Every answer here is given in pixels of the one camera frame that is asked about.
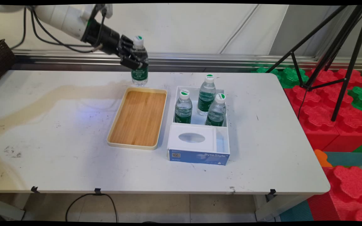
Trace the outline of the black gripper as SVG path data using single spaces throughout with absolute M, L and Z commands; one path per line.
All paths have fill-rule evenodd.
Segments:
M 130 38 L 120 35 L 106 25 L 101 25 L 96 20 L 88 21 L 81 41 L 93 47 L 102 45 L 102 52 L 119 56 L 120 64 L 131 70 L 145 69 L 149 66 L 146 50 L 132 50 L 134 44 Z

